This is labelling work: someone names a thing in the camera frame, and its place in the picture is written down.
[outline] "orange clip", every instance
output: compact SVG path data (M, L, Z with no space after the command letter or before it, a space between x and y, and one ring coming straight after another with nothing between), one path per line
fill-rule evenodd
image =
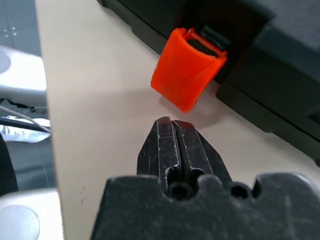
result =
M215 56L203 53L188 41L196 40ZM176 28L168 39L154 70L151 87L184 113L196 104L201 92L218 74L227 52L206 41L191 28Z

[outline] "beige table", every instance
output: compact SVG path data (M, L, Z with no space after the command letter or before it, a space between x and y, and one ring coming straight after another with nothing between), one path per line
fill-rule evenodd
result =
M188 115L152 90L159 56L95 0L36 4L66 240L90 238L106 179L135 174L138 153L162 116L192 122L236 181L252 186L257 174L289 171L320 187L311 159L234 113L212 87Z

